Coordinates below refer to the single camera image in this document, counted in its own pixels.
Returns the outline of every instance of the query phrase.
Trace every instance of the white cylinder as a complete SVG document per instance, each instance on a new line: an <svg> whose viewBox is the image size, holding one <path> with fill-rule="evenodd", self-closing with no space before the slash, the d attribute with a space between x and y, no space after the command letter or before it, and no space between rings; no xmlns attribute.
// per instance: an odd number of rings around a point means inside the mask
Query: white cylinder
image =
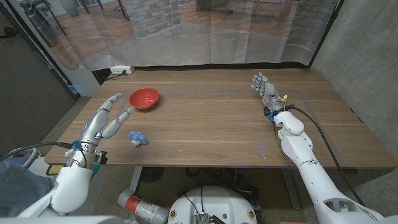
<svg viewBox="0 0 398 224"><path fill-rule="evenodd" d="M126 189L120 194L118 204L153 224L164 224L169 215L169 211L130 189Z"/></svg>

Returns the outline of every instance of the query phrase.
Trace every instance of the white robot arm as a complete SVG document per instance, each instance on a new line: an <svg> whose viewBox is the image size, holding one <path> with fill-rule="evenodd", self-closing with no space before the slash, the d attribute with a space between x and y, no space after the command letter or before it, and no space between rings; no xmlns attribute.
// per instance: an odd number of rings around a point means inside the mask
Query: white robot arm
<svg viewBox="0 0 398 224"><path fill-rule="evenodd" d="M49 194L31 207L22 212L19 217L38 217L51 204L51 208L58 213L70 213L78 209L87 199L88 187L93 169L108 160L106 152L97 152L95 149L100 140L110 138L119 130L134 111L130 107L120 117L113 120L101 133L102 128L108 122L108 113L113 103L122 97L117 93L107 99L88 120L80 133L79 140L73 142L74 147L65 153L69 160L67 166L62 167L58 174L55 187Z"/></svg>
<svg viewBox="0 0 398 224"><path fill-rule="evenodd" d="M397 223L398 217L385 219L341 193L314 155L304 124L285 109L273 84L261 72L254 76L253 82L252 87L269 109L269 119L281 128L278 135L282 150L297 166L321 224L370 224L382 220L383 223Z"/></svg>

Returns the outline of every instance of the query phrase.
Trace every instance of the blue connector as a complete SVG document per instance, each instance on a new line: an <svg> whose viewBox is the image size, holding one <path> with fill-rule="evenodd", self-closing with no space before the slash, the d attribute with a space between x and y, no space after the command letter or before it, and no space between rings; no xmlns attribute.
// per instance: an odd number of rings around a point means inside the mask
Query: blue connector
<svg viewBox="0 0 398 224"><path fill-rule="evenodd" d="M272 113L268 115L268 120L272 121L274 118L272 117Z"/></svg>
<svg viewBox="0 0 398 224"><path fill-rule="evenodd" d="M81 144L79 142L79 140L73 141L72 145L77 149L77 150L81 150Z"/></svg>
<svg viewBox="0 0 398 224"><path fill-rule="evenodd" d="M147 138L145 138L145 136L139 131L132 131L128 135L131 139L131 143L133 146L138 146L139 144L137 144L137 142L139 142L143 145L148 144Z"/></svg>

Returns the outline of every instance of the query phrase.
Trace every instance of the wall outlet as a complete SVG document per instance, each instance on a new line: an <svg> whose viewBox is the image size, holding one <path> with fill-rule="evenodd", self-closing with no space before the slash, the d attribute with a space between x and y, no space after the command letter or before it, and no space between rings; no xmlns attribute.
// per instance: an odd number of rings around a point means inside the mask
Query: wall outlet
<svg viewBox="0 0 398 224"><path fill-rule="evenodd" d="M112 74L115 74L115 75L122 74L123 71L126 71L126 74L132 74L132 72L134 71L133 66L125 66L125 65L114 66L114 67L111 67L110 69L111 69Z"/></svg>

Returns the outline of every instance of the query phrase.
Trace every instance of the metal robotic hand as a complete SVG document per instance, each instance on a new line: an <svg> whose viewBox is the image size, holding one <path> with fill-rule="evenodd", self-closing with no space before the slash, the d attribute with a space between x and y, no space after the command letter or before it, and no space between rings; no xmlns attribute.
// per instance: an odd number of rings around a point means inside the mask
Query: metal robotic hand
<svg viewBox="0 0 398 224"><path fill-rule="evenodd" d="M88 120L85 127L80 133L79 143L75 146L78 150L72 151L70 158L78 161L78 165L84 168L92 169L94 161L102 160L102 153L96 152L95 148L100 143L101 139L108 139L116 134L121 127L123 121L132 114L135 110L134 107L127 109L120 117L114 119L105 129L101 132L102 128L108 122L108 113L111 111L112 106L118 99L122 97L122 93L117 93L107 99L97 110L97 112Z"/></svg>
<svg viewBox="0 0 398 224"><path fill-rule="evenodd" d="M260 94L263 104L271 113L283 108L278 91L265 75L259 72L252 80L254 84L251 86Z"/></svg>

